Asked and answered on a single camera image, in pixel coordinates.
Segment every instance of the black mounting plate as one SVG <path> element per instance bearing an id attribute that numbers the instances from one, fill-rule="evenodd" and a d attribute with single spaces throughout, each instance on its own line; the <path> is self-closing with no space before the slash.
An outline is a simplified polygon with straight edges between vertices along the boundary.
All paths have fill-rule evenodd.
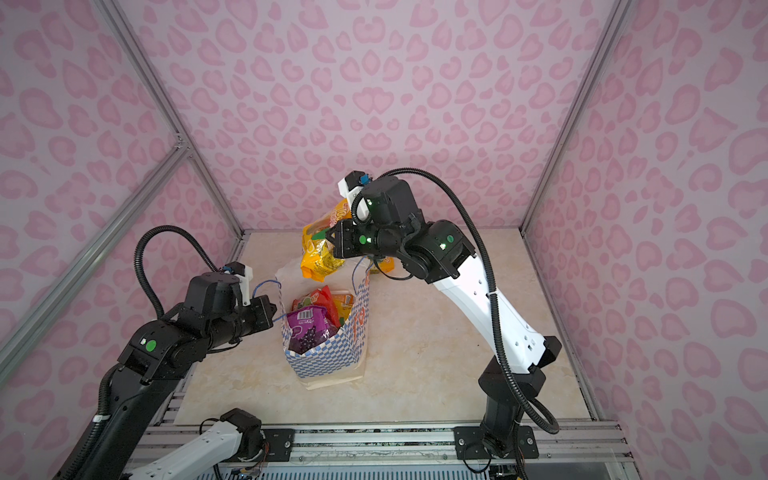
<path id="1" fill-rule="evenodd" d="M 459 460 L 487 460 L 488 453 L 482 446 L 483 431 L 480 427 L 454 427 L 453 444 L 456 447 L 456 458 Z M 536 438 L 533 436 L 533 428 L 521 425 L 518 430 L 518 444 L 523 458 L 538 458 Z"/>
<path id="2" fill-rule="evenodd" d="M 267 462 L 288 462 L 293 450 L 294 429 L 264 429 L 264 438 L 270 444 L 270 453 L 266 456 Z"/>

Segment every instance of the snack bag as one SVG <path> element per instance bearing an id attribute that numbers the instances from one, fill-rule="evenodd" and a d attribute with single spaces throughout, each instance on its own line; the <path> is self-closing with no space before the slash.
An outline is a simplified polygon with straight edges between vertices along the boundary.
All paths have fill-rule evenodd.
<path id="1" fill-rule="evenodd" d="M 355 297 L 348 291 L 331 292 L 331 298 L 333 304 L 336 306 L 336 311 L 339 314 L 339 323 L 344 325 L 346 319 L 349 318 L 352 312 L 352 304 L 355 303 Z"/>
<path id="2" fill-rule="evenodd" d="M 324 306 L 310 305 L 291 312 L 286 321 L 292 332 L 288 348 L 299 354 L 315 348 L 339 331 L 326 318 Z"/>
<path id="3" fill-rule="evenodd" d="M 395 259 L 392 257 L 386 257 L 384 260 L 379 260 L 379 266 L 382 267 L 384 273 L 389 273 L 395 269 Z M 379 269 L 374 266 L 371 269 L 371 273 L 378 273 Z"/>
<path id="4" fill-rule="evenodd" d="M 304 250 L 301 273 L 304 278 L 323 282 L 326 275 L 337 271 L 344 264 L 344 260 L 335 258 L 331 253 L 333 246 L 326 240 L 326 230 L 345 218 L 352 218 L 346 199 L 341 200 L 323 218 L 304 227 L 301 235 Z"/>
<path id="5" fill-rule="evenodd" d="M 324 306 L 326 308 L 326 314 L 328 316 L 328 319 L 331 321 L 331 323 L 336 328 L 339 328 L 341 326 L 341 323 L 339 323 L 339 312 L 336 309 L 336 305 L 333 303 L 333 299 L 331 298 L 331 289 L 328 288 L 327 285 L 323 286 L 323 288 L 315 289 L 309 292 L 303 298 L 296 299 L 293 301 L 294 310 L 297 310 L 309 305 Z"/>

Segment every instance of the red snack package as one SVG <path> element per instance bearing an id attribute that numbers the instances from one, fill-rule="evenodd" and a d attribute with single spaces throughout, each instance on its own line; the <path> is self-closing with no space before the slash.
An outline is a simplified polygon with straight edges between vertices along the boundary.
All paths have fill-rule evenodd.
<path id="1" fill-rule="evenodd" d="M 333 302 L 331 296 L 331 289 L 327 285 L 323 288 L 313 290 L 309 292 L 305 297 L 293 301 L 293 309 L 297 310 L 308 305 L 317 305 L 326 307 L 326 315 L 331 323 L 339 328 L 341 323 L 339 322 L 339 310 L 336 309 L 336 304 Z"/>

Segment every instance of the purple snack package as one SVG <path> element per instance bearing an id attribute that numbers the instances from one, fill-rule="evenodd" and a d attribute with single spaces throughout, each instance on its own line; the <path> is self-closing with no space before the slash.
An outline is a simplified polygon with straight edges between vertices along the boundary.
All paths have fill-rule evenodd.
<path id="1" fill-rule="evenodd" d="M 293 334 L 288 349 L 302 354 L 325 342 L 339 331 L 326 319 L 326 307 L 309 305 L 288 313 L 288 326 Z"/>

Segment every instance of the beige marble floor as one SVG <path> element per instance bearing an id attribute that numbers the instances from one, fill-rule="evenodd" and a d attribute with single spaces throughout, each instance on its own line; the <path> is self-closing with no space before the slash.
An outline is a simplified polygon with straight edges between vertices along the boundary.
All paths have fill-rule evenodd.
<path id="1" fill-rule="evenodd" d="M 543 335 L 557 327 L 517 230 L 482 230 L 498 288 Z M 255 233 L 241 261 L 254 284 L 300 255 L 298 233 Z M 272 284 L 260 293 L 277 298 Z M 239 407 L 265 423 L 479 420 L 485 394 L 477 380 L 491 348 L 461 311 L 418 280 L 371 279 L 368 358 L 361 380 L 307 391 L 282 351 L 280 328 L 247 337 L 194 372 L 176 417 L 197 425 Z M 588 418 L 565 353 L 545 368 L 540 400 L 559 418 Z"/>

